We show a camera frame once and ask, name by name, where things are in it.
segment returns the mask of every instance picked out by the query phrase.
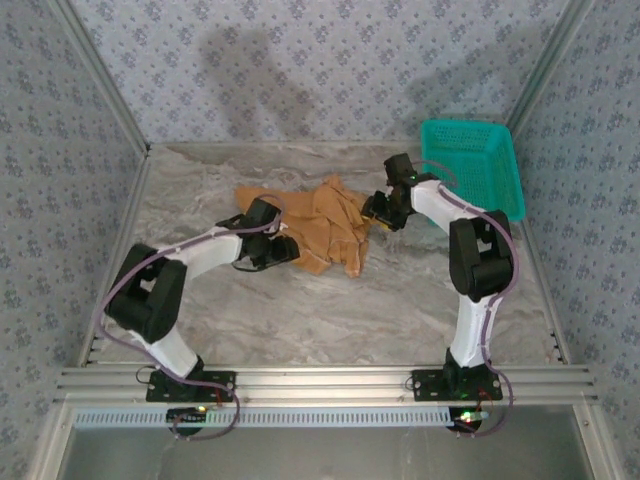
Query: patterned wallpaper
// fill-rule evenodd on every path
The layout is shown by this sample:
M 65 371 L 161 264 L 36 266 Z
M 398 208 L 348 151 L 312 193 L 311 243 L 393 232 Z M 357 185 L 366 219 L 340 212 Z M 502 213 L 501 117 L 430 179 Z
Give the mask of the patterned wallpaper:
M 516 147 L 572 357 L 640 478 L 640 6 L 596 5 Z
M 566 0 L 72 0 L 147 141 L 504 122 Z
M 77 359 L 137 167 L 44 0 L 0 2 L 0 478 Z

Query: orange cloth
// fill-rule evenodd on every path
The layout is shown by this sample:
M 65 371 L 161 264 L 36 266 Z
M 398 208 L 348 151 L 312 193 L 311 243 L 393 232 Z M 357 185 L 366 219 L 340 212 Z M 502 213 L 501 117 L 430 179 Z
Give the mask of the orange cloth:
M 236 202 L 246 212 L 258 195 L 277 195 L 285 204 L 282 233 L 292 237 L 300 249 L 295 265 L 316 275 L 331 263 L 342 263 L 349 277 L 362 272 L 369 248 L 371 221 L 360 215 L 366 195 L 347 189 L 338 175 L 326 178 L 310 192 L 280 192 L 260 187 L 236 188 Z M 277 201 L 265 198 L 272 205 Z

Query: enclosure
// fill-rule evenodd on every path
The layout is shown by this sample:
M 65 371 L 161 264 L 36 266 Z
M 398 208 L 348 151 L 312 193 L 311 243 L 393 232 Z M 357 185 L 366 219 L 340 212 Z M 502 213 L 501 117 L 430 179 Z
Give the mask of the enclosure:
M 0 9 L 0 476 L 178 478 L 189 464 L 199 478 L 207 456 L 220 478 L 640 476 L 632 2 Z M 338 175 L 363 195 L 384 190 L 387 158 L 425 158 L 429 119 L 506 125 L 515 147 L 520 276 L 491 334 L 516 392 L 504 431 L 456 440 L 439 415 L 459 403 L 406 388 L 414 369 L 442 366 L 459 308 L 447 232 L 412 215 L 397 232 L 371 227 L 355 278 L 341 265 L 223 265 L 189 283 L 177 328 L 206 369 L 237 373 L 245 417 L 228 438 L 176 443 L 171 405 L 145 401 L 147 360 L 90 321 L 132 244 L 209 230 L 239 213 L 238 186 L 302 192 Z M 506 399 L 495 409 L 488 425 Z

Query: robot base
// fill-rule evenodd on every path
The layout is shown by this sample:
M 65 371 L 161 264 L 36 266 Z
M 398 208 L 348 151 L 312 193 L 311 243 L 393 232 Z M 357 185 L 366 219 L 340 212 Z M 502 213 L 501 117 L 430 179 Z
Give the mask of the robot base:
M 411 372 L 413 398 L 416 402 L 443 402 L 451 400 L 502 400 L 498 375 L 486 365 L 462 368 L 447 350 L 446 362 L 438 370 Z
M 201 370 L 187 377 L 189 380 L 213 382 L 235 390 L 236 373 L 232 371 Z M 222 389 L 195 387 L 178 383 L 163 372 L 156 370 L 149 377 L 147 402 L 150 403 L 231 403 L 233 398 Z

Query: glass panel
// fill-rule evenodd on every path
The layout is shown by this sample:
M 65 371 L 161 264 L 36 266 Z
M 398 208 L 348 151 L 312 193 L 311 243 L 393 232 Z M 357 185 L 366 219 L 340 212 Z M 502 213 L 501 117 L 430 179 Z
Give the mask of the glass panel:
M 519 480 L 593 478 L 570 407 L 519 407 L 504 429 L 239 428 L 180 442 L 158 428 L 73 433 L 58 480 Z

